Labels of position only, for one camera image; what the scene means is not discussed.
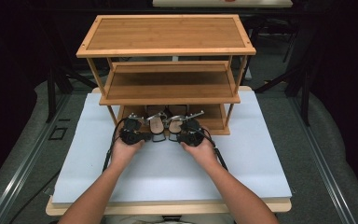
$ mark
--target shelf board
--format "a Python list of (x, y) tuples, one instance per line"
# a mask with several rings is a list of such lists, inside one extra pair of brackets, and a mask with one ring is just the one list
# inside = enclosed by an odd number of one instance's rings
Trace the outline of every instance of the shelf board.
[[(201, 110), (205, 114), (197, 117), (197, 121), (201, 126), (208, 127), (212, 135), (229, 135), (230, 131), (228, 126), (225, 125), (227, 114), (224, 105), (190, 105), (189, 113), (196, 114)], [(145, 112), (144, 105), (122, 105), (118, 112), (118, 119), (127, 118), (131, 113), (138, 117), (147, 118), (148, 115)], [(140, 132), (149, 133), (148, 126), (142, 126)]]
[(113, 63), (100, 105), (238, 104), (226, 61)]
[(255, 55), (238, 15), (100, 15), (78, 58)]

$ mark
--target human hand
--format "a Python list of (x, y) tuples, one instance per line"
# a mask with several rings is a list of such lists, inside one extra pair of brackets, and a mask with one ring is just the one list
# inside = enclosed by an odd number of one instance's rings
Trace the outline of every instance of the human hand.
[(196, 147), (189, 146), (184, 142), (181, 142), (180, 144), (186, 152), (190, 153), (190, 155), (193, 156), (194, 160), (200, 166), (205, 168), (215, 163), (218, 163), (216, 154), (214, 153), (213, 145), (207, 138), (204, 138), (202, 142)]
[(145, 140), (141, 140), (136, 144), (127, 145), (120, 137), (117, 137), (112, 148), (112, 157), (109, 167), (115, 166), (116, 168), (124, 170), (144, 143)]

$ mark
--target forearm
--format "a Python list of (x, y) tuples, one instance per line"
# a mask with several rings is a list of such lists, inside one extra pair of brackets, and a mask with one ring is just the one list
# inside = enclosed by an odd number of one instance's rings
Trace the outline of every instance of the forearm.
[(204, 167), (237, 223), (278, 223), (266, 204), (220, 164)]
[(59, 223), (100, 223), (122, 171), (120, 166), (108, 167), (71, 205)]

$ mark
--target white board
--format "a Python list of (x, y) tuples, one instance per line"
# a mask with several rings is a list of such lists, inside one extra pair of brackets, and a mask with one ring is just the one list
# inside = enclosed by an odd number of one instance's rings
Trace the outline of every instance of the white board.
[[(72, 203), (101, 174), (114, 123), (101, 94), (90, 93), (55, 186), (53, 203)], [(259, 197), (292, 196), (253, 91), (240, 91), (229, 128), (214, 135), (228, 170)], [(146, 142), (118, 180), (110, 202), (220, 200), (209, 176), (178, 143)]]

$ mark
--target gray carpet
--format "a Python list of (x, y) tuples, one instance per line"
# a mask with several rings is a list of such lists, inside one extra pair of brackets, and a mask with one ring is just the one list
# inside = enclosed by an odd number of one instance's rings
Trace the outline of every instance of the gray carpet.
[[(246, 81), (245, 85), (255, 89), (263, 85), (265, 80), (280, 75), (286, 66), (282, 62), (286, 48), (287, 43), (283, 42), (281, 36), (260, 38), (256, 46), (257, 55), (252, 58), (250, 66), (253, 79)], [(78, 81), (73, 80), (73, 84), (76, 91), (70, 96), (61, 95), (62, 101), (67, 104), (48, 129), (48, 138), (60, 138), (65, 132), (62, 140), (46, 139), (40, 145), (40, 154), (34, 158), (32, 172), (20, 186), (21, 190), (13, 195), (12, 204), (3, 207), (7, 212), (1, 214), (0, 223), (9, 223), (21, 207), (62, 166), (76, 130), (76, 122), (86, 93), (90, 91)], [(316, 165), (309, 138), (293, 107), (293, 100), (296, 99), (286, 98), (282, 93), (284, 87), (285, 84), (282, 83), (265, 93), (257, 94), (272, 141), (293, 192), (292, 210), (278, 214), (277, 217), (281, 223), (343, 223), (321, 171)], [(38, 103), (33, 116), (0, 171), (0, 200), (21, 163), (35, 147), (39, 135), (46, 130), (45, 120), (48, 113), (46, 83), (36, 88), (36, 91)], [(345, 162), (345, 147), (337, 126), (321, 102), (313, 96), (310, 98), (310, 124), (342, 195), (358, 223), (358, 182)], [(53, 188), (54, 183), (55, 178), (48, 186)], [(57, 217), (49, 217), (45, 213), (48, 197), (44, 192), (37, 194), (13, 223), (49, 223), (57, 220)]]

